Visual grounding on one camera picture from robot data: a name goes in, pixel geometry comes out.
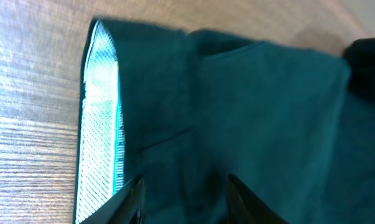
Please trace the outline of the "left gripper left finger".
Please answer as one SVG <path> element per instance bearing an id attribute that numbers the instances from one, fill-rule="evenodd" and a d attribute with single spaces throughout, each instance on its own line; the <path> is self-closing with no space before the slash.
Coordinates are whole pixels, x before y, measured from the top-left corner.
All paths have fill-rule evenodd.
<path id="1" fill-rule="evenodd" d="M 81 224 L 145 224 L 145 199 L 146 183 L 137 175 Z"/>

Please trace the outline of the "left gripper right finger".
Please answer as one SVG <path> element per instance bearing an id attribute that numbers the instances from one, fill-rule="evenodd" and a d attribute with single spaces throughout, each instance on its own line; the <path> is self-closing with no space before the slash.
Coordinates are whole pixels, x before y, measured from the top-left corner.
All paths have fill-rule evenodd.
<path id="1" fill-rule="evenodd" d="M 228 175 L 226 203 L 229 224 L 287 224 L 234 174 Z"/>

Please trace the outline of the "black shorts with white trim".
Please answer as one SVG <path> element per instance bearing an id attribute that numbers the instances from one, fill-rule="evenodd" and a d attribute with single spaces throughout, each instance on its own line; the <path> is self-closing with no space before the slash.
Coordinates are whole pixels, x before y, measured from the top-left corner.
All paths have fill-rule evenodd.
<path id="1" fill-rule="evenodd" d="M 94 18 L 74 223 L 146 183 L 145 223 L 228 223 L 229 174 L 287 223 L 375 223 L 375 38 L 339 57 Z"/>

